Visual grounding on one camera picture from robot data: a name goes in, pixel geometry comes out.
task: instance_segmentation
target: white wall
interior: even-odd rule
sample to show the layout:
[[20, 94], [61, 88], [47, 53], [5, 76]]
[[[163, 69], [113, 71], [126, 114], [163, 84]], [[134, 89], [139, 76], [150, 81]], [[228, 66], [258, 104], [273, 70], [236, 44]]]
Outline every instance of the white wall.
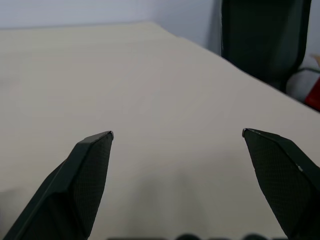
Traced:
[[0, 28], [152, 20], [206, 46], [214, 0], [0, 0]]

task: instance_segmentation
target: red object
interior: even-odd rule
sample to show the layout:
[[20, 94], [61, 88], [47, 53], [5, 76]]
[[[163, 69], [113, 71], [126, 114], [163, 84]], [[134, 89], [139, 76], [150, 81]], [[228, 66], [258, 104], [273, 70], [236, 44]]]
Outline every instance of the red object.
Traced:
[[306, 96], [304, 103], [320, 112], [320, 77], [318, 78], [318, 81], [316, 81], [308, 96]]

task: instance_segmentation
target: white table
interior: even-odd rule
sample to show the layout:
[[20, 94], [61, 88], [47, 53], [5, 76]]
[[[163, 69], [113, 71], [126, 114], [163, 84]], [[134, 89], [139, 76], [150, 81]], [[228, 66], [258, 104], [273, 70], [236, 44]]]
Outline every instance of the white table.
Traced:
[[284, 236], [241, 132], [319, 164], [320, 116], [185, 39], [150, 38], [0, 54], [2, 235], [78, 141], [113, 130], [90, 239]]

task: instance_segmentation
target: black object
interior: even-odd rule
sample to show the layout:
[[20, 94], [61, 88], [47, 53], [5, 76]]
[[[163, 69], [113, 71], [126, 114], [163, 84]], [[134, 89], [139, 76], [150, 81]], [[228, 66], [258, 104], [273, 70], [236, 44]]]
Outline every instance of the black object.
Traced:
[[104, 192], [111, 131], [78, 142], [41, 184], [4, 240], [86, 240]]
[[258, 234], [250, 234], [246, 236], [243, 240], [268, 240], [268, 239]]
[[305, 56], [310, 7], [311, 0], [223, 0], [222, 57], [285, 92]]
[[320, 239], [320, 169], [291, 140], [242, 132], [259, 186], [289, 239]]
[[183, 234], [181, 236], [178, 236], [176, 240], [201, 240], [198, 236], [194, 234]]

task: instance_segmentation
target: beige tabletop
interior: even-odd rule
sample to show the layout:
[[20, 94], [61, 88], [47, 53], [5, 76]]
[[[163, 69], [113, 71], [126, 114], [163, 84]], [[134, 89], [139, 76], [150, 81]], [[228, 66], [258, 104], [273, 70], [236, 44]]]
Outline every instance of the beige tabletop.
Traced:
[[112, 130], [90, 239], [284, 236], [241, 132], [319, 164], [318, 113], [185, 39], [116, 42], [0, 54], [0, 233], [78, 141]]
[[0, 53], [133, 43], [175, 36], [153, 22], [0, 30]]

